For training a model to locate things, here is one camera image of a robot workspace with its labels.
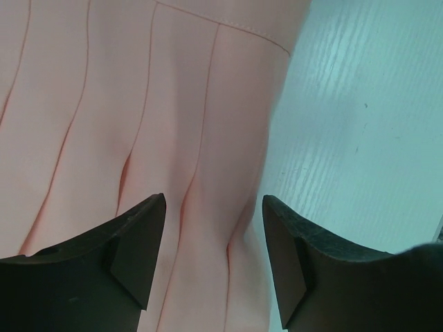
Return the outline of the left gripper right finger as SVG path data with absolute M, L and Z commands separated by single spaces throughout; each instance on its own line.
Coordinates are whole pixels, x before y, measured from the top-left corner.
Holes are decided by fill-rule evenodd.
M 271 195 L 262 213 L 283 329 L 442 330 L 442 244 L 395 255 L 366 248 Z

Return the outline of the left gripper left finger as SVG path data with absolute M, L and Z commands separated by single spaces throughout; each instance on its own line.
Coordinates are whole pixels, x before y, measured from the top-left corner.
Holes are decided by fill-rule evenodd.
M 72 239 L 1 260 L 1 330 L 135 331 L 165 223 L 155 194 Z

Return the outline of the salmon orange skirt pile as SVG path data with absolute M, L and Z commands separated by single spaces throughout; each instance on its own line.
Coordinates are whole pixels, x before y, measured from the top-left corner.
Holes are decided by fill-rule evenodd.
M 268 331 L 251 224 L 308 1 L 2 1 L 1 256 L 157 192 L 140 331 Z

